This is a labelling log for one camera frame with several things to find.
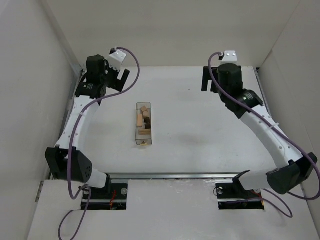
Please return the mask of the light wood cube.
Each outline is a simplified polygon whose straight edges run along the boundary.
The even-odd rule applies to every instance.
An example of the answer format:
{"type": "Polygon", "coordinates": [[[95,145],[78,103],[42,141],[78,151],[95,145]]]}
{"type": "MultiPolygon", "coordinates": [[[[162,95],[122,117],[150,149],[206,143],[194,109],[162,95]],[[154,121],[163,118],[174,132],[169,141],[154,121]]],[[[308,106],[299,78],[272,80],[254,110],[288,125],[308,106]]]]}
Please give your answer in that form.
{"type": "Polygon", "coordinates": [[[140,112],[141,113],[144,113],[144,112],[147,112],[148,111],[148,108],[146,107],[146,106],[142,106],[141,108],[140,108],[140,112]]]}

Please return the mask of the light wood rounded block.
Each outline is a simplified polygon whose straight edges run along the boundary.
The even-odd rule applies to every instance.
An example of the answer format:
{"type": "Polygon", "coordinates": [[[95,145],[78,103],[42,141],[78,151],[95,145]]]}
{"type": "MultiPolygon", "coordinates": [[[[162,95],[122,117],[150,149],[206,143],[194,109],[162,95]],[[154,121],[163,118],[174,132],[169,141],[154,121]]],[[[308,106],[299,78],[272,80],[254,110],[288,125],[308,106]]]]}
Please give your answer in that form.
{"type": "Polygon", "coordinates": [[[148,118],[150,116],[148,112],[144,112],[142,115],[144,118],[148,118]]]}

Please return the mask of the light wood notched block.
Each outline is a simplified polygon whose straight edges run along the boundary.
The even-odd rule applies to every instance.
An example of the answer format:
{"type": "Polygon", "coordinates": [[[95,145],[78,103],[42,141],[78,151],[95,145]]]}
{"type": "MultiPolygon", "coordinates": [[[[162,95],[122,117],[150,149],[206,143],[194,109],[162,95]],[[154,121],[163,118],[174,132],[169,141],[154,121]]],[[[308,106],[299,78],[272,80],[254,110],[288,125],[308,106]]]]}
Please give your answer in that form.
{"type": "Polygon", "coordinates": [[[139,135],[150,135],[151,134],[151,129],[145,129],[145,128],[140,128],[138,130],[139,135]]]}

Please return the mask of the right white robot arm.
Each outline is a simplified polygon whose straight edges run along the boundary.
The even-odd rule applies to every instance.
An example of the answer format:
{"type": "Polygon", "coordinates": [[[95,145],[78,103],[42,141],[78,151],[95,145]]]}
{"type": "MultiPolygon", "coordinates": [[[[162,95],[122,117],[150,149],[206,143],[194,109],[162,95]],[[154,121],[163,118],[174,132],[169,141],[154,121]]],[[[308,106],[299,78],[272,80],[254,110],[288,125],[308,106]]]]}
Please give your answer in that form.
{"type": "Polygon", "coordinates": [[[203,68],[201,90],[217,93],[225,107],[245,124],[270,154],[274,167],[260,171],[246,170],[233,178],[241,191],[272,189],[289,194],[293,188],[306,181],[317,168],[317,157],[306,153],[290,140],[275,123],[262,99],[243,87],[241,66],[223,62],[218,67],[203,68]]]}

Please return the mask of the clear plastic box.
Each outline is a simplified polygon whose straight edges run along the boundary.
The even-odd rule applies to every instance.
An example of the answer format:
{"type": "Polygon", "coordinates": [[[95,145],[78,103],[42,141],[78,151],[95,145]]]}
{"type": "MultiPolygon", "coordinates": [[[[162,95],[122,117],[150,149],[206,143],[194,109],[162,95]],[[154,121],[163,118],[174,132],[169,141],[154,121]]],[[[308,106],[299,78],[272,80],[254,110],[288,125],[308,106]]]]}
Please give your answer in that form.
{"type": "Polygon", "coordinates": [[[136,116],[136,123],[135,123],[135,142],[138,146],[148,146],[152,144],[152,114],[151,114],[151,103],[150,102],[137,102],[135,105],[135,116],[136,116]],[[137,114],[143,114],[140,111],[142,106],[146,106],[148,108],[150,123],[151,123],[151,133],[149,135],[139,135],[139,129],[145,128],[145,122],[143,117],[143,126],[137,127],[137,114]]]}

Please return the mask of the dark brown notched block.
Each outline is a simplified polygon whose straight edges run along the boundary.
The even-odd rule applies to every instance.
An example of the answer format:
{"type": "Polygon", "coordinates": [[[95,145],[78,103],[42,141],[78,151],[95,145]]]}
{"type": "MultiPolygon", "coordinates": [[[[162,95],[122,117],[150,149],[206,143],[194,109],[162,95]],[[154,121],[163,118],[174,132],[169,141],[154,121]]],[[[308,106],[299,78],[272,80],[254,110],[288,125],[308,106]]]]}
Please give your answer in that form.
{"type": "Polygon", "coordinates": [[[149,117],[144,118],[144,128],[146,130],[151,129],[151,119],[149,117]]]}

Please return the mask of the tall light wood block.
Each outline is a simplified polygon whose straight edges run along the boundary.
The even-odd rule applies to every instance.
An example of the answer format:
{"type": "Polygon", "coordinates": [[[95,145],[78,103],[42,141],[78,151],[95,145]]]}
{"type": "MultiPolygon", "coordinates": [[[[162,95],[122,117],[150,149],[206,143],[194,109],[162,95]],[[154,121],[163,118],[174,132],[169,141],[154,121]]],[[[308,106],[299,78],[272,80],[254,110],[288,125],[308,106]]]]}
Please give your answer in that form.
{"type": "Polygon", "coordinates": [[[141,128],[143,126],[143,115],[141,113],[138,113],[136,115],[136,127],[141,128]]]}

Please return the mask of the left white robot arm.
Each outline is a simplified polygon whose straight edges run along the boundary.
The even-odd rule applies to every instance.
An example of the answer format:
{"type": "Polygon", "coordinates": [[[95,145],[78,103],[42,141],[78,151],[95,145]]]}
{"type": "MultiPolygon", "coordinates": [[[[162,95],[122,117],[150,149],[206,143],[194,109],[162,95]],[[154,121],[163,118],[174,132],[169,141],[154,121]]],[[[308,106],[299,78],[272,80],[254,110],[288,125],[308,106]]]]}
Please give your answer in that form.
{"type": "Polygon", "coordinates": [[[126,69],[121,78],[118,76],[126,56],[123,51],[115,50],[108,58],[99,54],[87,58],[86,72],[76,88],[63,133],[55,146],[45,151],[45,159],[55,179],[84,183],[97,189],[108,185],[110,177],[94,169],[83,148],[90,123],[107,89],[120,93],[125,86],[130,71],[126,69]]]}

